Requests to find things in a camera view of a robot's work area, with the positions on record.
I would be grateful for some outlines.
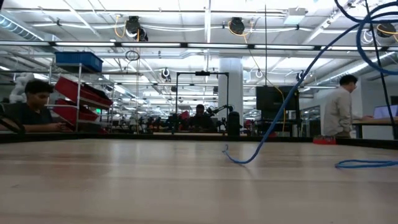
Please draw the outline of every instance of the laptop screen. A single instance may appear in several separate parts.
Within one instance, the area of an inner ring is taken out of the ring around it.
[[[398,105],[391,105],[391,113],[393,116],[398,116]],[[381,118],[388,118],[388,107],[387,106],[377,106],[374,108],[373,118],[374,119],[381,119]]]

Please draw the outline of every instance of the red box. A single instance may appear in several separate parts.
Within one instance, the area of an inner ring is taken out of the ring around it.
[[[106,96],[99,96],[97,93],[92,91],[92,87],[87,84],[82,84],[80,87],[80,104],[88,105],[99,109],[109,109],[109,107],[113,104],[112,100],[110,100]],[[60,77],[57,84],[55,84],[55,90],[57,90],[62,95],[66,96],[73,102],[77,102],[77,93],[78,93],[78,84]]]
[[[70,105],[76,106],[75,103],[71,101],[66,101],[63,99],[58,99],[55,102],[56,105]],[[53,111],[61,116],[63,119],[67,120],[72,125],[76,125],[76,108],[75,107],[59,107],[55,106]],[[85,108],[84,106],[80,106],[79,108],[79,120],[85,121],[95,121],[98,115],[94,112],[90,111],[89,109]]]

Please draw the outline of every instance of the white stuffed toy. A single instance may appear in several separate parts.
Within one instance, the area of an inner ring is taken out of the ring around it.
[[[31,80],[34,80],[35,76],[33,73],[22,73],[16,78],[15,88],[10,94],[10,103],[26,102],[25,86]]]

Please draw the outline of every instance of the column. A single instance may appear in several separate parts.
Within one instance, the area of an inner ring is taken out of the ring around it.
[[[228,104],[238,112],[243,125],[243,66],[241,57],[220,58],[219,72],[229,72]],[[218,106],[226,105],[227,77],[218,76]],[[227,118],[227,110],[218,113],[218,119]]]

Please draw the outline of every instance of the blue bin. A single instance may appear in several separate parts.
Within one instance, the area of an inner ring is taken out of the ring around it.
[[[56,52],[57,66],[69,72],[78,72],[79,64],[83,65],[83,72],[102,72],[103,61],[91,52]]]

